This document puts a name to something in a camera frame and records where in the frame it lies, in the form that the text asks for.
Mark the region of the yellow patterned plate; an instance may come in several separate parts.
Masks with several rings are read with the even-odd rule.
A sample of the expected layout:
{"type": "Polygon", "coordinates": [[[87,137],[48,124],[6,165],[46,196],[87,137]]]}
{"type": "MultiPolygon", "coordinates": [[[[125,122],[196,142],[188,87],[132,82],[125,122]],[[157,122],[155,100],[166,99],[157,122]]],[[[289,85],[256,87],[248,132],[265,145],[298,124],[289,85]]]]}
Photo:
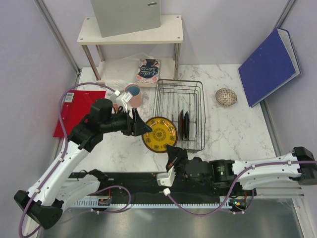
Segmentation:
{"type": "Polygon", "coordinates": [[[167,152],[167,145],[175,146],[178,139],[176,126],[164,117],[153,117],[146,124],[152,132],[142,135],[144,145],[155,153],[167,152]]]}

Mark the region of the pink plastic tumbler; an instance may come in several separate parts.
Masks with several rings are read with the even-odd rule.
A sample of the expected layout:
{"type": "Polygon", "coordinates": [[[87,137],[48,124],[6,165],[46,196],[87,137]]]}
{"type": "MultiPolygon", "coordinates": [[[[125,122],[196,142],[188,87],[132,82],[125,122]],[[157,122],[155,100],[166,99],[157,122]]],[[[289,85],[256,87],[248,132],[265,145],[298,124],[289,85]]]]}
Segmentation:
{"type": "Polygon", "coordinates": [[[141,105],[141,88],[136,84],[129,84],[125,87],[125,92],[129,92],[132,98],[129,104],[133,108],[138,108],[141,105]]]}

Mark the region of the pink ceramic mug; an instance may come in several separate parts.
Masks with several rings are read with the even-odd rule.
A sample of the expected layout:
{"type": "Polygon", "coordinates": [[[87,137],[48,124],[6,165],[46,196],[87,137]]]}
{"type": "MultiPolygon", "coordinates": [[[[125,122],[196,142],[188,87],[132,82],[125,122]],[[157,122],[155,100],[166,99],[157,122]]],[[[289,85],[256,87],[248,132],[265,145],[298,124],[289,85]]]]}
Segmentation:
{"type": "Polygon", "coordinates": [[[117,102],[116,102],[116,98],[117,98],[118,96],[117,95],[115,95],[115,94],[112,94],[111,96],[110,96],[110,100],[112,101],[112,106],[114,107],[114,110],[117,112],[118,111],[118,104],[117,104],[117,102]]]}

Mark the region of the dark brown plate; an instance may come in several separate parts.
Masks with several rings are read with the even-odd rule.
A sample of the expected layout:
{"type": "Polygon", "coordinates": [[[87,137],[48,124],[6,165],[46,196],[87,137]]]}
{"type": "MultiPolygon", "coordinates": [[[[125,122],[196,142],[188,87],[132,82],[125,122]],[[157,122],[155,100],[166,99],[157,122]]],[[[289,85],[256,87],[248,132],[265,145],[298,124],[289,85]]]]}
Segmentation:
{"type": "Polygon", "coordinates": [[[184,135],[183,135],[183,120],[184,120],[184,114],[183,110],[180,111],[178,115],[178,136],[180,140],[183,140],[184,135]]]}

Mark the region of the blue plastic tumbler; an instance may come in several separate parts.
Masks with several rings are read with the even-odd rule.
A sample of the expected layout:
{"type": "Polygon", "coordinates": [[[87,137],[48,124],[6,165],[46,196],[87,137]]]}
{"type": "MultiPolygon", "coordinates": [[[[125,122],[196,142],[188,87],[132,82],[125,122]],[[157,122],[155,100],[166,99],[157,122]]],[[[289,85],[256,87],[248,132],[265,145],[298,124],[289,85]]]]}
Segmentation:
{"type": "Polygon", "coordinates": [[[131,95],[135,97],[140,93],[140,88],[136,85],[129,85],[126,87],[125,91],[131,93],[131,95]]]}

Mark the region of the black plate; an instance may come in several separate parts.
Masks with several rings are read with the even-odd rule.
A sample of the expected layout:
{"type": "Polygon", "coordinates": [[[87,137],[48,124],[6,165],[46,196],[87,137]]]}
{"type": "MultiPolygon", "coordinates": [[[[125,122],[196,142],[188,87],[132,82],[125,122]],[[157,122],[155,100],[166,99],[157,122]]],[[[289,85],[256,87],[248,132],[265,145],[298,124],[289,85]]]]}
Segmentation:
{"type": "Polygon", "coordinates": [[[183,137],[186,140],[190,139],[190,115],[188,111],[183,118],[183,137]]]}

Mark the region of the brown patterned bowl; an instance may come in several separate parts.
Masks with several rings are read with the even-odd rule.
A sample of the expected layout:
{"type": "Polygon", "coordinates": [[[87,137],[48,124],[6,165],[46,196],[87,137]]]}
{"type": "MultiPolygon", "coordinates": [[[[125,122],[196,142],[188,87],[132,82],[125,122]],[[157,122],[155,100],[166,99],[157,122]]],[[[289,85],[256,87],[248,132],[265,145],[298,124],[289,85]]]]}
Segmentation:
{"type": "Polygon", "coordinates": [[[228,88],[221,88],[217,90],[215,98],[223,106],[232,106],[237,102],[236,93],[228,88]]]}

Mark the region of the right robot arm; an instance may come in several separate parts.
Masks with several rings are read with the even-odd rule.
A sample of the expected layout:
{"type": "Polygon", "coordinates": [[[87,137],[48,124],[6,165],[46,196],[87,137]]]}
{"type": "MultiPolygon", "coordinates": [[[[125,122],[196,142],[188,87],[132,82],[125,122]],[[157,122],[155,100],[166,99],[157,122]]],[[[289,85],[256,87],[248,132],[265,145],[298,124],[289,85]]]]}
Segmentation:
{"type": "Polygon", "coordinates": [[[317,162],[304,147],[295,147],[286,155],[251,161],[188,159],[185,149],[170,145],[167,154],[166,168],[200,184],[227,188],[232,195],[280,181],[295,181],[300,186],[317,183],[317,162]]]}

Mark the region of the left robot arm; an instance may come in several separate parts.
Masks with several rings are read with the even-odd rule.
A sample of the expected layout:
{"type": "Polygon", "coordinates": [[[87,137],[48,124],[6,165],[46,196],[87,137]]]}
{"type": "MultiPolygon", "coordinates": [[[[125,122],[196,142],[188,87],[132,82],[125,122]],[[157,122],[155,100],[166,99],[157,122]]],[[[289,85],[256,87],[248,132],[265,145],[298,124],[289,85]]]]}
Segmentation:
{"type": "Polygon", "coordinates": [[[140,136],[152,129],[140,118],[136,108],[112,111],[112,101],[98,99],[65,141],[64,151],[55,158],[45,173],[27,191],[19,190],[15,202],[42,228],[53,227],[63,212],[86,195],[107,193],[105,175],[93,170],[82,180],[62,189],[77,165],[99,144],[105,133],[120,131],[126,136],[140,136]]]}

